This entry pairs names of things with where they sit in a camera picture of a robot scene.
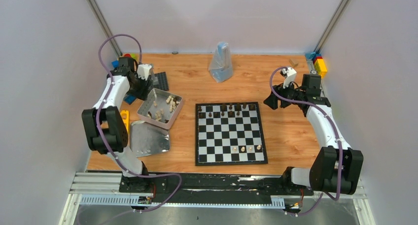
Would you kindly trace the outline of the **black white chessboard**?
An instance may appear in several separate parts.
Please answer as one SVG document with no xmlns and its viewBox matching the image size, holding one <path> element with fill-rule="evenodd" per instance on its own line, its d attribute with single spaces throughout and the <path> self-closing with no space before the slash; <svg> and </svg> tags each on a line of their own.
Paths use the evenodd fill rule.
<svg viewBox="0 0 418 225">
<path fill-rule="evenodd" d="M 268 163 L 258 102 L 197 103 L 195 113 L 196 166 Z"/>
</svg>

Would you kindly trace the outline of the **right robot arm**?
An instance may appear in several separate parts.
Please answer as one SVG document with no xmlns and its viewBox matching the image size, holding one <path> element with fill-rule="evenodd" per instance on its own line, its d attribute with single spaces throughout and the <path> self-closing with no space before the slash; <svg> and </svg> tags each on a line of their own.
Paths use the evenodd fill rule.
<svg viewBox="0 0 418 225">
<path fill-rule="evenodd" d="M 286 168 L 281 187 L 287 194 L 300 188 L 310 188 L 338 200 L 343 194 L 354 194 L 357 188 L 364 156 L 344 140 L 336 125 L 328 98 L 321 95 L 321 77 L 304 74 L 301 86 L 294 84 L 296 72 L 290 68 L 280 71 L 285 78 L 279 85 L 271 85 L 271 94 L 264 104 L 275 110 L 297 105 L 308 119 L 320 151 L 310 168 Z"/>
</svg>

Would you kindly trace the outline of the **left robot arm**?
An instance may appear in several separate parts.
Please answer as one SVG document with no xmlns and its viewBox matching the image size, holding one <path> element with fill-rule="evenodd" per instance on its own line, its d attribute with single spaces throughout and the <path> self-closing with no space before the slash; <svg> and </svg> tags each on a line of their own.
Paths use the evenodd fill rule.
<svg viewBox="0 0 418 225">
<path fill-rule="evenodd" d="M 126 94 L 146 100 L 153 76 L 153 65 L 119 58 L 118 67 L 107 72 L 102 96 L 81 115 L 90 150 L 113 159 L 125 177 L 133 177 L 132 186 L 139 192 L 150 188 L 151 179 L 144 163 L 128 147 L 129 135 L 119 108 Z"/>
</svg>

